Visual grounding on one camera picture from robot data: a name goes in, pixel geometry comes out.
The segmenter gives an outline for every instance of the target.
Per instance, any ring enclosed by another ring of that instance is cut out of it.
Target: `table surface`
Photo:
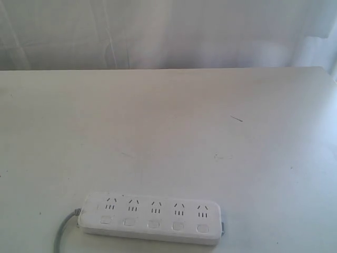
[[[52,252],[91,191],[216,201],[216,247],[83,234],[62,252],[336,252],[337,85],[321,68],[0,72],[0,252]]]

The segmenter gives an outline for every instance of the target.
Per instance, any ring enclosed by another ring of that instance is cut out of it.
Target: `white curtain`
[[[0,70],[318,65],[336,0],[0,0]]]

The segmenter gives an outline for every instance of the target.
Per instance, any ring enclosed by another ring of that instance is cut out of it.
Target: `power cord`
[[[81,208],[77,208],[72,213],[70,213],[67,217],[65,217],[65,219],[62,221],[56,233],[56,237],[54,241],[54,253],[60,253],[60,243],[61,243],[61,238],[62,238],[65,225],[73,216],[79,216],[80,213],[81,213]]]

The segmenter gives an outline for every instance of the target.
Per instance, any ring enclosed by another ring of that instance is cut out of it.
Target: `power strip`
[[[215,202],[112,192],[89,194],[78,224],[85,233],[204,245],[223,232]]]

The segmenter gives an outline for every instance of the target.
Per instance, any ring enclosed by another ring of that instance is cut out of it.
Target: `white power strip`
[[[86,233],[216,245],[222,235],[217,203],[95,192],[78,218]]]

